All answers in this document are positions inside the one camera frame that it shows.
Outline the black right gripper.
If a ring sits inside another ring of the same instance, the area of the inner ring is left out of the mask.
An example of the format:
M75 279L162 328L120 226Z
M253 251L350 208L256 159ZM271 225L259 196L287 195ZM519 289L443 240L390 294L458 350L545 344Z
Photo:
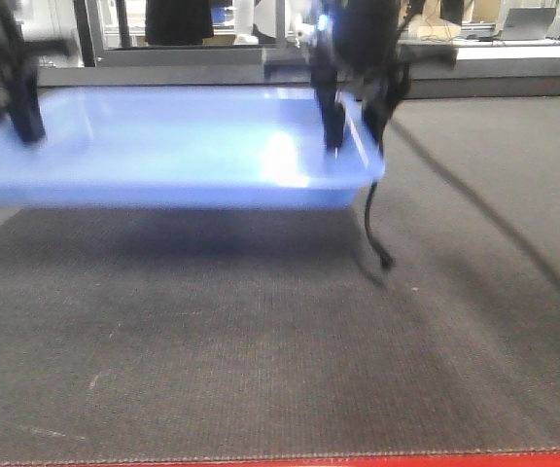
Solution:
M450 43L405 43L403 32L423 14L423 1L313 1L308 12L306 60L310 84L321 112L327 151L344 140L345 108L336 100L338 76L352 79L383 76L368 84L363 121L384 154L384 131L409 92L409 73L395 72L421 62L452 66Z

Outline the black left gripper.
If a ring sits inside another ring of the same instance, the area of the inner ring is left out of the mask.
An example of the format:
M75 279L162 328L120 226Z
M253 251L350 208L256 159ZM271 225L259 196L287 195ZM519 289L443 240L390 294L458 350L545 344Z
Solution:
M9 117L24 144L41 141L45 127L38 99L38 59L74 54L74 40L23 37L14 10L16 1L0 1L0 120Z

